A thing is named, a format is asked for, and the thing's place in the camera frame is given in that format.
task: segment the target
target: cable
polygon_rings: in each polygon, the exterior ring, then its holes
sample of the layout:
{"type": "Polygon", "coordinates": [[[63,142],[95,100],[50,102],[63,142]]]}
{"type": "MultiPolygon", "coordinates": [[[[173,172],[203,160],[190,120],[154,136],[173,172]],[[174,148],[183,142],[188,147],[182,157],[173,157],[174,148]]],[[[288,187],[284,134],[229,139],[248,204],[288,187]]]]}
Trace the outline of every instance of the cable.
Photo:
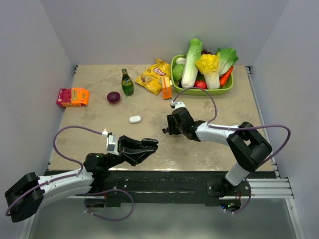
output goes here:
{"type": "Polygon", "coordinates": [[[238,190],[238,191],[236,191],[236,197],[235,197],[234,202],[237,200],[237,198],[238,198],[238,200],[240,200],[240,197],[241,197],[241,191],[238,190]]]}
{"type": "MultiPolygon", "coordinates": [[[[68,160],[68,161],[72,161],[72,162],[75,162],[77,164],[79,164],[81,166],[81,169],[78,173],[72,173],[72,174],[69,174],[69,175],[64,175],[64,176],[61,176],[61,177],[57,177],[57,178],[54,178],[54,179],[50,179],[50,180],[46,180],[44,183],[41,183],[41,184],[38,184],[36,186],[34,186],[33,188],[29,189],[28,191],[26,191],[25,193],[23,193],[20,197],[18,197],[16,200],[14,200],[13,203],[10,204],[10,206],[7,208],[6,212],[5,212],[5,215],[6,216],[10,216],[10,210],[22,199],[24,198],[26,195],[30,194],[31,192],[33,192],[34,190],[44,186],[44,185],[48,185],[50,184],[51,182],[54,182],[54,181],[57,181],[57,180],[60,180],[60,179],[64,179],[64,178],[69,178],[69,177],[73,177],[73,176],[78,176],[80,173],[82,173],[83,171],[83,163],[81,163],[80,161],[76,160],[76,159],[72,159],[72,158],[69,158],[67,156],[65,156],[64,154],[62,154],[56,147],[56,138],[58,137],[58,135],[64,131],[65,129],[68,129],[68,128],[80,128],[80,129],[84,129],[84,130],[87,130],[87,131],[90,131],[90,132],[93,132],[93,133],[96,133],[96,134],[102,134],[101,132],[98,132],[98,131],[95,131],[93,129],[90,129],[90,128],[87,128],[87,127],[83,127],[83,126],[78,126],[78,125],[70,125],[70,126],[67,126],[67,127],[64,127],[62,129],[60,129],[53,137],[53,148],[55,150],[55,152],[61,156],[62,158],[68,160]]],[[[107,190],[107,191],[103,191],[103,192],[100,192],[100,193],[91,193],[91,194],[85,194],[87,196],[93,196],[93,195],[99,195],[99,194],[104,194],[104,193],[108,193],[108,192],[114,192],[114,191],[118,191],[118,192],[122,192],[126,195],[129,196],[129,198],[131,199],[131,202],[132,202],[132,208],[130,210],[130,212],[123,218],[119,218],[119,219],[110,219],[110,218],[105,218],[105,217],[102,217],[100,215],[97,215],[97,214],[94,214],[92,212],[90,212],[86,205],[85,205],[85,209],[87,212],[89,212],[91,215],[93,216],[96,216],[96,217],[99,217],[99,218],[102,218],[102,219],[105,219],[105,220],[108,220],[108,221],[121,221],[121,220],[124,220],[126,218],[128,218],[132,212],[133,212],[133,209],[134,209],[134,201],[133,201],[133,198],[131,197],[131,195],[121,189],[111,189],[111,190],[107,190]]]]}
{"type": "Polygon", "coordinates": [[[91,215],[93,215],[93,216],[95,216],[95,217],[97,217],[97,218],[101,218],[101,219],[104,219],[104,220],[107,220],[107,221],[112,221],[112,222],[118,222],[118,221],[122,221],[122,220],[128,218],[128,217],[132,214],[133,209],[134,209],[134,201],[133,201],[133,198],[132,198],[132,196],[131,196],[128,192],[126,192],[126,191],[124,191],[124,190],[121,190],[121,189],[110,189],[110,190],[106,190],[106,191],[99,192],[99,193],[86,193],[86,194],[84,194],[84,195],[85,195],[85,196],[95,196],[95,195],[105,194],[105,193],[110,193],[110,192],[121,192],[121,193],[126,194],[126,195],[130,198],[130,200],[131,200],[131,202],[132,202],[132,206],[131,206],[130,212],[129,212],[126,216],[124,216],[124,217],[122,217],[122,218],[118,218],[118,219],[103,217],[103,216],[101,216],[101,215],[98,215],[98,214],[95,214],[95,213],[92,213],[91,211],[89,211],[89,209],[87,208],[87,205],[84,204],[85,212],[87,212],[87,213],[89,213],[89,214],[91,214],[91,215]]]}
{"type": "Polygon", "coordinates": [[[210,97],[211,101],[213,101],[214,109],[215,109],[215,116],[214,116],[213,119],[211,119],[211,121],[215,120],[215,119],[217,118],[217,106],[216,106],[215,100],[214,100],[213,96],[212,96],[208,91],[206,91],[206,90],[204,90],[204,89],[202,89],[202,88],[199,88],[199,87],[189,87],[189,88],[186,88],[186,89],[182,90],[181,92],[179,92],[179,93],[177,94],[177,96],[175,96],[173,102],[175,102],[176,99],[177,99],[177,97],[179,97],[184,91],[187,91],[187,90],[190,90],[190,89],[202,90],[202,91],[204,91],[204,92],[210,97]]]}
{"type": "Polygon", "coordinates": [[[54,148],[54,151],[55,151],[58,155],[60,155],[62,158],[65,158],[65,159],[68,160],[68,161],[71,161],[71,162],[75,162],[75,163],[77,163],[77,164],[80,164],[81,169],[80,169],[80,171],[78,172],[78,174],[80,174],[80,173],[83,171],[83,163],[81,163],[80,161],[78,161],[78,160],[76,160],[76,159],[69,158],[69,157],[65,156],[65,155],[62,154],[62,153],[57,149],[57,147],[56,147],[56,143],[55,143],[55,142],[56,142],[56,138],[58,137],[58,135],[59,135],[62,131],[64,131],[65,129],[68,129],[68,128],[81,128],[81,129],[84,129],[84,130],[87,130],[87,131],[90,131],[90,132],[96,133],[96,134],[102,134],[102,132],[98,132],[98,131],[95,131],[95,130],[93,130],[93,129],[90,129],[90,128],[87,128],[87,127],[83,127],[83,126],[79,126],[79,125],[69,125],[69,126],[67,126],[67,127],[64,127],[64,128],[62,128],[62,129],[60,129],[60,130],[54,135],[54,137],[53,137],[53,148],[54,148]]]}
{"type": "MultiPolygon", "coordinates": [[[[221,130],[228,130],[228,131],[246,131],[246,130],[253,130],[253,129],[261,129],[261,128],[272,128],[272,127],[280,127],[280,128],[284,128],[287,130],[287,137],[285,139],[285,141],[283,142],[283,144],[273,153],[271,154],[270,156],[268,156],[263,162],[260,163],[259,167],[262,166],[263,164],[265,164],[268,160],[270,160],[271,158],[273,158],[274,156],[276,156],[285,146],[286,144],[288,143],[290,137],[291,137],[291,130],[285,126],[285,125],[282,125],[282,124],[268,124],[268,125],[261,125],[261,126],[254,126],[254,127],[247,127],[247,128],[230,128],[230,127],[222,127],[222,126],[215,126],[215,125],[211,125],[210,123],[212,121],[214,121],[216,118],[217,118],[217,107],[216,107],[216,103],[215,103],[215,100],[213,98],[213,96],[206,90],[202,89],[202,88],[199,88],[199,87],[189,87],[189,88],[186,88],[184,90],[182,90],[181,92],[179,92],[177,94],[177,96],[174,98],[173,102],[176,101],[177,97],[179,97],[184,91],[187,91],[187,90],[190,90],[190,89],[199,89],[199,90],[202,90],[204,91],[212,100],[213,104],[214,104],[214,108],[215,108],[215,116],[209,120],[207,122],[207,125],[208,127],[210,128],[215,128],[215,129],[221,129],[221,130]]],[[[247,180],[247,178],[249,176],[251,176],[253,173],[250,173],[247,177],[246,177],[246,182],[248,184],[248,187],[249,187],[249,197],[248,197],[248,200],[247,202],[245,203],[245,205],[243,207],[241,207],[239,210],[235,211],[235,212],[232,212],[234,214],[242,211],[245,207],[247,207],[247,205],[249,204],[250,202],[250,199],[251,199],[251,187],[250,187],[250,184],[247,180]]]]}
{"type": "Polygon", "coordinates": [[[249,202],[250,202],[250,200],[251,200],[251,186],[250,186],[250,184],[249,184],[249,182],[248,182],[247,179],[246,179],[246,183],[247,183],[247,185],[248,185],[248,193],[249,193],[249,197],[248,197],[248,199],[247,199],[247,202],[245,203],[244,206],[240,207],[240,209],[238,209],[238,210],[236,210],[236,211],[234,211],[234,212],[230,212],[231,214],[237,214],[237,213],[241,212],[242,210],[244,210],[244,209],[248,206],[248,204],[249,204],[249,202]]]}

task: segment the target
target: leafy green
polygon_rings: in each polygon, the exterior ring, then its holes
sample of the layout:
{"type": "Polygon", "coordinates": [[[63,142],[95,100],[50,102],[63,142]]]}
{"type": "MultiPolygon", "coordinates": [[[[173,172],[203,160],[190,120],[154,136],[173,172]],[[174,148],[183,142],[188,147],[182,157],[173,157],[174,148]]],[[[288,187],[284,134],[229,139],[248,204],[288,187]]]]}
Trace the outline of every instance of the leafy green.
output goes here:
{"type": "Polygon", "coordinates": [[[185,62],[186,62],[186,58],[178,57],[178,58],[176,59],[176,64],[183,64],[183,65],[185,65],[185,62]]]}
{"type": "Polygon", "coordinates": [[[224,75],[229,68],[236,63],[238,60],[236,50],[232,49],[231,47],[225,48],[225,49],[217,49],[218,53],[220,52],[220,59],[219,59],[219,76],[224,75]]]}
{"type": "Polygon", "coordinates": [[[203,43],[198,38],[192,38],[189,41],[189,50],[181,80],[183,88],[192,87],[195,84],[198,73],[198,68],[195,65],[195,62],[200,59],[202,48],[203,43]]]}
{"type": "Polygon", "coordinates": [[[219,53],[216,55],[203,54],[201,58],[196,61],[196,66],[198,67],[201,74],[205,77],[205,82],[207,88],[218,89],[219,83],[219,53]]]}
{"type": "Polygon", "coordinates": [[[173,79],[174,81],[180,81],[183,76],[184,71],[184,65],[183,64],[177,64],[173,68],[173,79]]]}

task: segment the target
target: black plastic cover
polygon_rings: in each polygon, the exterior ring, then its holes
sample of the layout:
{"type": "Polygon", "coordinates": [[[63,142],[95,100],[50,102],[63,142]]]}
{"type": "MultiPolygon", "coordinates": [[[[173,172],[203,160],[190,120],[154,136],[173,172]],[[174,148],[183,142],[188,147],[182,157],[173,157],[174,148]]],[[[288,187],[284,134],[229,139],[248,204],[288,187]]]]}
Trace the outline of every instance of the black plastic cover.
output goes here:
{"type": "MultiPolygon", "coordinates": [[[[240,128],[253,127],[249,122],[243,122],[240,128]]],[[[227,142],[238,164],[249,172],[255,172],[260,164],[271,153],[272,147],[256,130],[235,131],[229,135],[227,142]]]]}
{"type": "MultiPolygon", "coordinates": [[[[5,199],[10,206],[18,197],[29,189],[38,185],[38,178],[34,172],[25,174],[9,190],[5,192],[5,199]]],[[[10,210],[11,220],[13,223],[21,222],[38,210],[43,200],[43,193],[40,188],[26,195],[10,210]]]]}
{"type": "Polygon", "coordinates": [[[204,123],[204,121],[194,121],[189,111],[184,107],[177,108],[171,113],[171,115],[175,121],[175,125],[173,127],[169,125],[167,116],[169,134],[171,134],[171,128],[177,128],[178,131],[183,133],[189,140],[200,142],[199,138],[196,135],[196,130],[202,123],[204,123]]]}

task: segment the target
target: green basket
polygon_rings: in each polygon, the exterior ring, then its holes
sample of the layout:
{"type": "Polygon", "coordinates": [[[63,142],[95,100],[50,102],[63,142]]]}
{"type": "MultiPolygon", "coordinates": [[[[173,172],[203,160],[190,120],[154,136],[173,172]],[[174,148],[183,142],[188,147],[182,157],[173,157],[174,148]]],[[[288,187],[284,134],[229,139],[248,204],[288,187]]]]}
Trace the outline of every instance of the green basket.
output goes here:
{"type": "MultiPolygon", "coordinates": [[[[170,72],[172,72],[172,73],[173,73],[173,68],[176,65],[176,59],[178,57],[186,58],[186,55],[177,55],[172,59],[171,65],[170,65],[170,72]]],[[[198,75],[197,75],[196,79],[197,80],[205,80],[204,76],[199,71],[198,71],[198,75]]],[[[181,92],[182,90],[184,90],[183,88],[180,88],[175,84],[173,74],[171,75],[171,81],[173,82],[173,85],[178,93],[181,92]]],[[[229,89],[231,89],[233,87],[233,85],[234,85],[234,77],[233,77],[233,73],[231,73],[230,79],[228,79],[226,85],[224,85],[222,88],[214,89],[214,90],[206,89],[206,91],[209,92],[213,96],[222,95],[222,94],[225,94],[229,89]]],[[[188,91],[184,91],[182,94],[193,95],[193,96],[206,96],[207,95],[204,91],[197,90],[197,89],[191,89],[188,91]]]]}

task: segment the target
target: lay's chip bag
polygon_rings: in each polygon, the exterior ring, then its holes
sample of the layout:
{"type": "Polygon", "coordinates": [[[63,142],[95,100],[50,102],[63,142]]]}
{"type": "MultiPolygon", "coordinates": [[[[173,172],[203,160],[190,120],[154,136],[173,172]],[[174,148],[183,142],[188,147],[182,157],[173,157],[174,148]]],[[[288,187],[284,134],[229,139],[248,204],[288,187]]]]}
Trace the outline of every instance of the lay's chip bag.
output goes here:
{"type": "Polygon", "coordinates": [[[170,64],[164,62],[163,60],[156,58],[155,64],[150,66],[146,71],[144,71],[135,81],[144,86],[149,91],[158,95],[161,91],[161,78],[170,76],[170,64]]]}

